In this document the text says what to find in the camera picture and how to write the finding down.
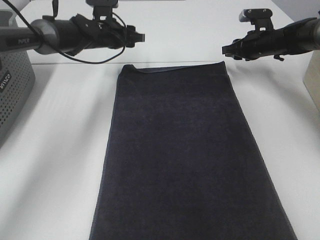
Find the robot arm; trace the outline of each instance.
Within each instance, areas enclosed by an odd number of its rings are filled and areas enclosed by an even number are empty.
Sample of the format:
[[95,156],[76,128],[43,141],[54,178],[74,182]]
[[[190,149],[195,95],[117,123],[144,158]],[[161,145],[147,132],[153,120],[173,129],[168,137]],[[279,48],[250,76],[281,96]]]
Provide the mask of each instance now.
[[251,22],[255,30],[247,36],[236,39],[231,45],[222,47],[222,54],[235,60],[256,60],[272,56],[280,61],[280,55],[304,54],[320,50],[320,19],[307,18],[274,29],[269,9],[245,9],[239,16],[240,22]]
[[[21,9],[29,0],[15,2],[19,2]],[[59,51],[75,56],[84,49],[133,48],[135,43],[145,41],[145,35],[137,33],[134,26],[121,25],[113,18],[112,9],[118,6],[118,0],[86,2],[93,7],[92,20],[80,14],[70,20],[56,20],[58,0],[53,0],[53,16],[43,16],[31,23],[37,34],[26,27],[0,28],[0,53],[34,49],[45,55]]]

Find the white table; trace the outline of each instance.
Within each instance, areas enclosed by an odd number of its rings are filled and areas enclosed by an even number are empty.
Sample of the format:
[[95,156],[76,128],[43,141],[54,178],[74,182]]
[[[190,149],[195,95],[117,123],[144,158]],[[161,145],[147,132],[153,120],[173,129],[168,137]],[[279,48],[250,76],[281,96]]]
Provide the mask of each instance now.
[[[298,239],[319,240],[320,113],[302,82],[311,54],[284,62],[225,58],[221,46],[252,29],[238,22],[245,8],[272,9],[275,28],[291,22],[270,0],[119,2],[116,12],[145,33],[146,42],[111,63],[71,64],[29,52],[36,83],[0,148],[0,240],[88,239],[125,63],[146,68],[222,60]],[[90,17],[91,11],[84,0],[62,0],[59,18]],[[22,13],[29,21],[40,18],[51,13],[51,2],[31,2]],[[78,57],[98,61],[114,53],[95,49]]]

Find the cable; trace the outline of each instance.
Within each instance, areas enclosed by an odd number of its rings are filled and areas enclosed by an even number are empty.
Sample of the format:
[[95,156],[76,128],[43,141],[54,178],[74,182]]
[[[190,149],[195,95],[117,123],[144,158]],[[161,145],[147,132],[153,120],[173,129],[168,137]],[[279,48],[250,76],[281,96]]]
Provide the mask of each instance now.
[[85,61],[85,60],[81,60],[81,59],[77,59],[74,57],[71,57],[67,54],[65,54],[64,52],[60,51],[59,49],[57,49],[55,46],[53,46],[50,42],[48,42],[47,40],[44,39],[44,37],[37,32],[37,30],[34,29],[34,27],[31,26],[31,24],[25,19],[25,17],[20,13],[20,11],[9,1],[9,0],[2,0],[4,3],[6,3],[18,16],[19,18],[24,22],[24,24],[46,45],[48,45],[50,48],[52,48],[53,50],[55,50],[58,54],[64,56],[67,59],[76,61],[76,62],[80,62],[83,64],[104,64],[107,63],[113,59],[115,59],[116,57],[120,56],[126,49],[126,40],[127,40],[127,26],[125,24],[125,22],[117,15],[113,12],[113,14],[122,22],[123,26],[124,26],[124,41],[123,39],[121,39],[121,37],[119,37],[117,34],[114,34],[114,36],[116,38],[118,38],[122,43],[123,43],[123,48],[121,50],[121,52],[119,52],[118,54],[114,55],[113,57],[108,58],[107,60],[104,61]]

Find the gray mesh box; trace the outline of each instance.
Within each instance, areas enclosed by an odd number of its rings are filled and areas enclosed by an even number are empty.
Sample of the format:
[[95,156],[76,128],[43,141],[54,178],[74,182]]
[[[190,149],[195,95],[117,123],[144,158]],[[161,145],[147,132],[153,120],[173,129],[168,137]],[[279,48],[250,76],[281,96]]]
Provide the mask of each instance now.
[[0,53],[0,60],[0,146],[2,146],[7,132],[33,88],[35,74],[26,51]]

